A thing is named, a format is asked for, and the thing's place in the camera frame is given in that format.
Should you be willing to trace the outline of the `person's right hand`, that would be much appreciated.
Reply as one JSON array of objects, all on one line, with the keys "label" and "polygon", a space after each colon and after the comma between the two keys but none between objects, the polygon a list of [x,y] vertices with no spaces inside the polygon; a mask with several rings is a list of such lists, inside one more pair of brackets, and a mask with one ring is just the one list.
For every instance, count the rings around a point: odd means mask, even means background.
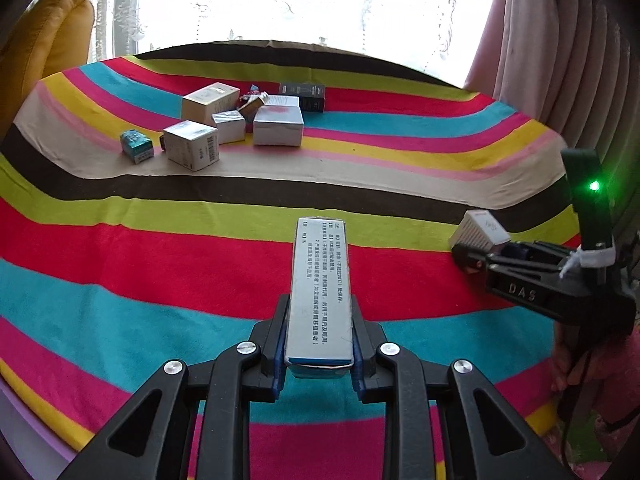
[{"label": "person's right hand", "polygon": [[[552,389],[563,392],[577,386],[584,374],[587,355],[570,362],[575,349],[570,344],[570,326],[554,324],[551,355]],[[590,410],[598,415],[596,435],[614,455],[627,443],[639,420],[639,327],[630,335],[597,346],[591,353],[584,388],[593,388]]]}]

